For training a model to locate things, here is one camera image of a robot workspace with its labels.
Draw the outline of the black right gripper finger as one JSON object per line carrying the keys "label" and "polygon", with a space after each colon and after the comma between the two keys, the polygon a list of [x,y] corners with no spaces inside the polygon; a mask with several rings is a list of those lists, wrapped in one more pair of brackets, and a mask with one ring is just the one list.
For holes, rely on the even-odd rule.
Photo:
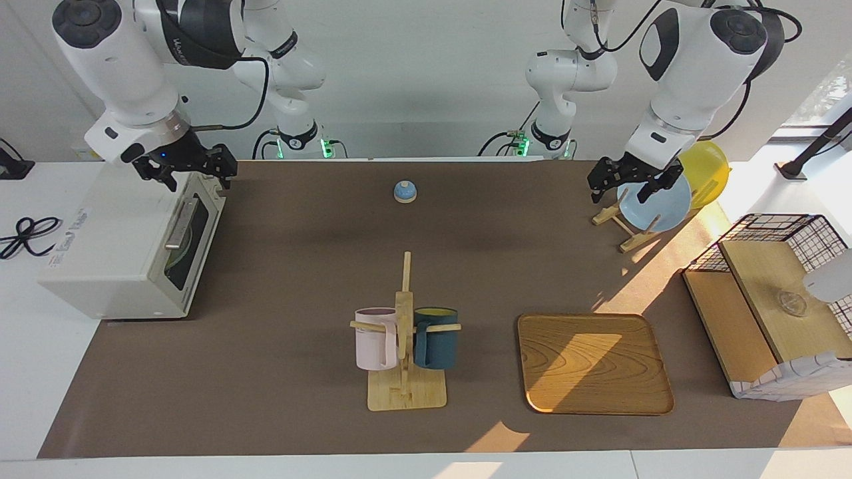
{"label": "black right gripper finger", "polygon": [[216,177],[223,189],[230,189],[232,179],[238,175],[238,161],[225,144],[207,149],[207,175]]}
{"label": "black right gripper finger", "polygon": [[173,166],[156,166],[148,156],[137,158],[131,161],[131,164],[143,181],[156,181],[176,193],[177,181],[173,176]]}

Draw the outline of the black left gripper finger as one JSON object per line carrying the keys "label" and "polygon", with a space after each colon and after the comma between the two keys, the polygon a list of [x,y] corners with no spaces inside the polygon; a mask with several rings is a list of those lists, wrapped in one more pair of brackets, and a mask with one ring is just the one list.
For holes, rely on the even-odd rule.
{"label": "black left gripper finger", "polygon": [[598,204],[606,191],[620,185],[620,163],[609,157],[602,157],[596,162],[587,176],[588,188],[593,204]]}
{"label": "black left gripper finger", "polygon": [[675,185],[680,176],[684,172],[684,167],[681,162],[672,162],[660,175],[650,177],[645,185],[637,194],[637,200],[641,204],[645,204],[652,194],[657,193],[660,189],[670,189]]}

